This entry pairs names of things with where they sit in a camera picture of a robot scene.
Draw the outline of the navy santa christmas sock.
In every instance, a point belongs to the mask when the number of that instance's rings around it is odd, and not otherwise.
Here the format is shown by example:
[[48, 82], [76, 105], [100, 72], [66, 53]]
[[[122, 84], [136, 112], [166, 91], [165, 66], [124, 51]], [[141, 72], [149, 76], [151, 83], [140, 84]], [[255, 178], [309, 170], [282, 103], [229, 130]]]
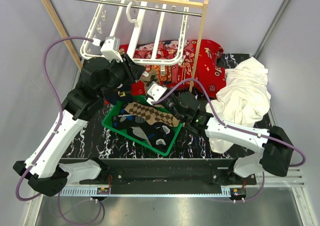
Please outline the navy santa christmas sock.
[[131, 94], [132, 87], [130, 85], [122, 85], [109, 94], [104, 102], [106, 104], [116, 105], [118, 102], [132, 103], [134, 101]]

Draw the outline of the beige argyle sock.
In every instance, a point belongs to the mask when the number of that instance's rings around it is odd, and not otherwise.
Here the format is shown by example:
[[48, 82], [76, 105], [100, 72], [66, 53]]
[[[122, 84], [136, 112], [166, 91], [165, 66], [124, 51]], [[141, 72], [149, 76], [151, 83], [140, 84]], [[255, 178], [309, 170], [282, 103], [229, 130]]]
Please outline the beige argyle sock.
[[[160, 83], [158, 78], [158, 74], [155, 69], [151, 70], [148, 73], [147, 77], [142, 77], [140, 81], [137, 82], [138, 87], [132, 85], [133, 89], [137, 89], [138, 92], [142, 95], [142, 90], [147, 92], [148, 86], [151, 82]], [[134, 116], [141, 117], [144, 119], [149, 125], [153, 125], [154, 123], [164, 123], [170, 127], [178, 127], [180, 122], [170, 113], [166, 113], [163, 111], [157, 110], [155, 107], [146, 106], [140, 104], [138, 102], [129, 103], [124, 110], [129, 114]]]

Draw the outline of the white plastic clip hanger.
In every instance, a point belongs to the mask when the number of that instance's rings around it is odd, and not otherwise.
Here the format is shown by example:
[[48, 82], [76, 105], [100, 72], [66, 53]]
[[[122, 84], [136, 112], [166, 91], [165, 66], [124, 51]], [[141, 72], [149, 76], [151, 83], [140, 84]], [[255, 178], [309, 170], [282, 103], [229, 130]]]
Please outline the white plastic clip hanger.
[[[86, 38], [97, 38], [104, 41], [115, 36], [128, 43], [123, 52], [140, 65], [159, 65], [163, 75], [165, 68], [175, 64], [181, 65], [186, 44], [188, 15], [135, 9], [132, 6], [147, 6], [167, 10], [190, 12], [188, 6], [174, 5], [169, 0], [163, 3], [151, 3], [141, 0], [100, 0], [113, 3], [128, 4], [127, 7], [98, 4], [88, 27]], [[158, 46], [161, 41], [177, 40], [177, 54], [173, 59], [157, 59]], [[103, 57], [100, 46], [84, 40], [79, 49], [80, 55], [89, 60]]]

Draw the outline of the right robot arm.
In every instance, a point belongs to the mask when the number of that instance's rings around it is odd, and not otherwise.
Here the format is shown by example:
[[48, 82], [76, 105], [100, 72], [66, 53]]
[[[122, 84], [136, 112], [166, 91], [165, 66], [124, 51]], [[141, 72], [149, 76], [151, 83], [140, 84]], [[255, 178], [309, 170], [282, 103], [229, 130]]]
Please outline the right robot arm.
[[194, 134], [209, 140], [230, 142], [253, 151], [253, 154], [238, 157], [231, 163], [227, 171], [230, 183], [239, 184], [244, 178], [262, 172], [278, 177], [287, 176], [293, 149], [290, 147], [291, 140], [281, 127], [252, 128], [218, 120], [206, 112], [190, 92], [183, 92], [179, 96], [171, 94], [161, 99], [161, 105]]

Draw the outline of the black blue sports sock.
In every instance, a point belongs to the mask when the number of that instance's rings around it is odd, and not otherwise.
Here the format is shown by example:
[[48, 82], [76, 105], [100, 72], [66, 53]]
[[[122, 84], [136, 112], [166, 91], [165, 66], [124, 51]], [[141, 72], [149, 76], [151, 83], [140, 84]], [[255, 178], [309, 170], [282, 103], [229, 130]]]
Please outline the black blue sports sock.
[[145, 122], [145, 119], [142, 117], [131, 114], [115, 115], [112, 117], [112, 126], [117, 130], [139, 127]]

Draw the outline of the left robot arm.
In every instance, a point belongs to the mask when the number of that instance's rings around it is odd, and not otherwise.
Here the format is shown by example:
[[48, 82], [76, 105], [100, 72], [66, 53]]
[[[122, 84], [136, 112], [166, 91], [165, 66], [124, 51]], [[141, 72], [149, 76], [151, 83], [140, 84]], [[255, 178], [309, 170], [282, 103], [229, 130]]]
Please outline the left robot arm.
[[98, 158], [78, 163], [60, 163], [75, 136], [100, 110], [108, 96], [122, 85], [139, 81], [146, 71], [127, 54], [121, 60], [93, 57], [81, 69], [79, 80], [63, 102], [52, 128], [36, 151], [25, 161], [17, 161], [13, 169], [37, 193], [52, 197], [66, 185], [108, 180], [109, 167]]

